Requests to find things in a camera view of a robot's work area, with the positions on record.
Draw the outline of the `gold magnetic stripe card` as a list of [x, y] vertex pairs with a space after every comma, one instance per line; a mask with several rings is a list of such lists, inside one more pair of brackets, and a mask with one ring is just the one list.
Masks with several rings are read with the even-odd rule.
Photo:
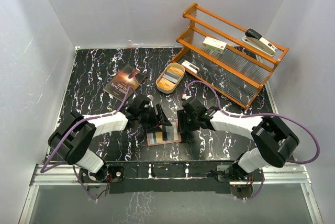
[[163, 132], [149, 133], [150, 144], [159, 144], [164, 142]]

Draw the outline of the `pink leather card holder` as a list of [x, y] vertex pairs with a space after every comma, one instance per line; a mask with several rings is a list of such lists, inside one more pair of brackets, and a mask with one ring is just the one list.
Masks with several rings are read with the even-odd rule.
[[161, 126], [160, 128], [161, 128], [161, 131], [158, 131], [158, 132], [163, 132], [164, 142], [159, 143], [159, 144], [150, 144], [150, 142], [149, 142], [149, 133], [147, 132], [147, 143], [148, 143], [148, 146], [155, 146], [155, 145], [163, 145], [163, 144], [181, 142], [180, 135], [179, 135], [179, 133], [177, 131], [177, 122], [172, 122], [172, 126], [171, 127]]

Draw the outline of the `beige oval card tray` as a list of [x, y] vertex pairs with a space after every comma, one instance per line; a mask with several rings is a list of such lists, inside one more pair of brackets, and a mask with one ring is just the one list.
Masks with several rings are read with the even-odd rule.
[[172, 93], [185, 74], [185, 67], [178, 63], [170, 63], [156, 80], [157, 89], [165, 94]]

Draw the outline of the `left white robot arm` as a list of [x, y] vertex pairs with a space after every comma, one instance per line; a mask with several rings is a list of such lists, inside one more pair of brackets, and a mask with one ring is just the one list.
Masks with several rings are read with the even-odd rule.
[[129, 105], [121, 104], [111, 113], [81, 115], [71, 112], [48, 139], [52, 150], [49, 159], [60, 156], [68, 165], [79, 166], [98, 181], [108, 175], [106, 162], [89, 149], [93, 138], [105, 133], [124, 131], [140, 124], [148, 133], [173, 128], [160, 104], [153, 105], [149, 97], [137, 95]]

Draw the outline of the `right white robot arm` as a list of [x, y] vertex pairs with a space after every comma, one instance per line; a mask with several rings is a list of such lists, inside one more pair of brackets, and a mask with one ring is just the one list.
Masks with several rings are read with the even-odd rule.
[[246, 180], [252, 172], [263, 167], [282, 168], [299, 145], [299, 138], [278, 116], [246, 116], [223, 112], [218, 107], [206, 108], [191, 96], [183, 101], [177, 112], [181, 134], [209, 129], [231, 132], [252, 140], [255, 147], [242, 153], [224, 170], [211, 170], [208, 175], [231, 180]]

